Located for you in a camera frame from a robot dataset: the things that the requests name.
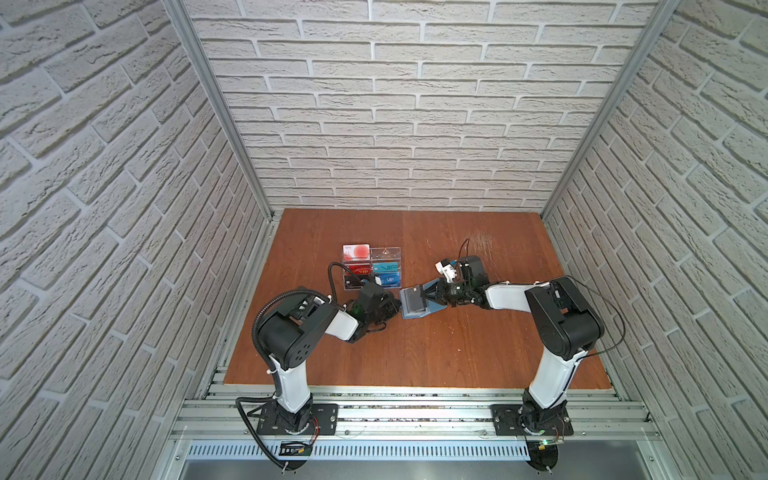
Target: brick wall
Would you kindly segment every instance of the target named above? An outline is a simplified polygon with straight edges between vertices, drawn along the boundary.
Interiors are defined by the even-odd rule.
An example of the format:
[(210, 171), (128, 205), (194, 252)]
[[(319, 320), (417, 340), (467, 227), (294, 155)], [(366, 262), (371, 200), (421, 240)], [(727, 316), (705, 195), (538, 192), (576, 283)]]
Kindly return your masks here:
[(257, 236), (161, 2), (0, 2), (0, 478), (148, 478)]
[(683, 0), (546, 221), (687, 477), (768, 474), (767, 15)]
[(539, 211), (654, 7), (184, 1), (278, 212)]

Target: brown wooden board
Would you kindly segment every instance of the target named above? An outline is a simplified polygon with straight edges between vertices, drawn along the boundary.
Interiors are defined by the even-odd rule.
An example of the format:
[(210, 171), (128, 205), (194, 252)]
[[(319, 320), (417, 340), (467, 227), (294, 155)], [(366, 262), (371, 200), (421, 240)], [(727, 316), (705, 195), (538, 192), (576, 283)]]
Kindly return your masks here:
[[(435, 263), (456, 258), (467, 237), (469, 254), (480, 256), (492, 282), (532, 283), (563, 273), (533, 213), (285, 210), (224, 382), (272, 383), (251, 343), (253, 318), (269, 299), (297, 286), (329, 292), (326, 269), (340, 260), (343, 244), (402, 247), (402, 285), (412, 286), (435, 279)], [(344, 291), (340, 270), (334, 280), (339, 301), (356, 296)], [(324, 336), (306, 362), (309, 384), (524, 388), (544, 348), (523, 312), (467, 305), (423, 319), (398, 315), (388, 325), (355, 344)], [(610, 387), (598, 357), (581, 364), (571, 385)]]

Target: white brick wall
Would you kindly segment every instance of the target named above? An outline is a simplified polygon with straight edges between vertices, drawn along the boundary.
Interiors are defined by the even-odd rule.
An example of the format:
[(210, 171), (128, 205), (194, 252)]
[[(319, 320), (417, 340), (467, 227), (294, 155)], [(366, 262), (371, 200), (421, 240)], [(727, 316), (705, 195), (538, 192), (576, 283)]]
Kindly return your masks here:
[(539, 211), (654, 6), (184, 1), (278, 213)]
[(263, 218), (161, 2), (0, 18), (0, 478), (148, 478)]
[(768, 475), (765, 14), (683, 0), (546, 223), (688, 478)]

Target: black mounting plate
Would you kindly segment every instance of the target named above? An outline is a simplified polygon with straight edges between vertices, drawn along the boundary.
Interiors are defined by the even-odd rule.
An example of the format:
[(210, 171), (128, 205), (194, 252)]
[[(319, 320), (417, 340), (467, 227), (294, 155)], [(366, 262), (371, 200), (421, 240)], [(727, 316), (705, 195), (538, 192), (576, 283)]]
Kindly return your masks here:
[[(530, 435), (523, 426), (520, 425), (520, 407), (519, 403), (491, 405), (491, 414), (493, 415), (493, 426), (496, 429), (496, 435), (500, 437), (509, 437), (513, 435)], [(545, 432), (542, 435), (559, 435), (569, 437), (574, 434), (574, 428), (571, 425), (571, 419), (568, 417), (568, 411), (563, 408), (562, 417), (549, 422), (544, 427)]]
[[(336, 403), (313, 403), (310, 417), (315, 417), (320, 425), (320, 435), (335, 435), (339, 406)], [(277, 402), (268, 402), (259, 414), (262, 419), (256, 432), (259, 435), (285, 435), (285, 429), (277, 425)], [(308, 426), (301, 435), (312, 435), (313, 430)]]

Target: wooden table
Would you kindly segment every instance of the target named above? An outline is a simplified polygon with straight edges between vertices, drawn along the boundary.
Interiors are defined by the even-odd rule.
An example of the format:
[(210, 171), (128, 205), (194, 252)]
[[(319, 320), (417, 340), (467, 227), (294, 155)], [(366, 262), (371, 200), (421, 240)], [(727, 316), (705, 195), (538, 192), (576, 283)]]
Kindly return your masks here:
[[(339, 261), (343, 244), (402, 247), (403, 286), (411, 286), (435, 279), (435, 262), (456, 258), (467, 237), (469, 253), (480, 256), (492, 282), (532, 283), (563, 273), (537, 214), (286, 210), (224, 382), (272, 383), (251, 343), (253, 318), (297, 286), (329, 292), (326, 268)], [(339, 301), (355, 298), (341, 277), (335, 269)], [(449, 307), (423, 319), (398, 315), (355, 344), (324, 336), (306, 362), (307, 379), (325, 386), (524, 388), (543, 348), (529, 313)], [(572, 384), (610, 387), (598, 357), (581, 364)]]

